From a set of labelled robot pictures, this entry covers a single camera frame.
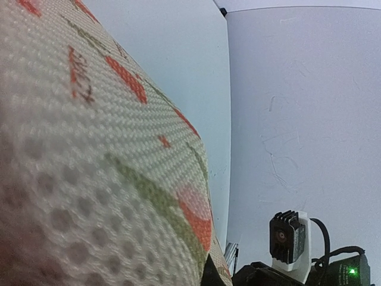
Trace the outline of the beige tulip mesh laundry bag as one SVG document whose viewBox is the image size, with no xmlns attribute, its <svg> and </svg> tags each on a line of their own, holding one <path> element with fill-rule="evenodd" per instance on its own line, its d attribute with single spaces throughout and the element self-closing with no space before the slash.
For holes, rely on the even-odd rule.
<svg viewBox="0 0 381 286">
<path fill-rule="evenodd" d="M 208 255 L 230 277 L 192 124 L 82 1 L 2 1 L 1 284 L 201 285 Z"/>
</svg>

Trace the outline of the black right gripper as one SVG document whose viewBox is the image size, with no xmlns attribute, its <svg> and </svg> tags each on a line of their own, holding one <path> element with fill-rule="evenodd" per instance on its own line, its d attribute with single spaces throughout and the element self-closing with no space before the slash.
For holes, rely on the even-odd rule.
<svg viewBox="0 0 381 286">
<path fill-rule="evenodd" d="M 334 250 L 330 257 L 352 254 L 346 259 L 331 262 L 326 270 L 311 268 L 305 285 L 370 285 L 370 266 L 366 252 L 358 246 L 347 246 Z M 262 262 L 244 266 L 232 277 L 233 285 L 302 285 Z"/>
</svg>

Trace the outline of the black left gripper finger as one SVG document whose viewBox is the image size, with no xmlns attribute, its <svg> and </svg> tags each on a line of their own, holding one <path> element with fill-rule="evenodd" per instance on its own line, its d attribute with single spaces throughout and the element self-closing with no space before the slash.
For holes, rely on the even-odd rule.
<svg viewBox="0 0 381 286">
<path fill-rule="evenodd" d="M 215 266 L 212 257 L 207 256 L 207 260 L 202 272 L 201 286 L 228 286 L 233 285 L 230 277 L 221 275 Z"/>
</svg>

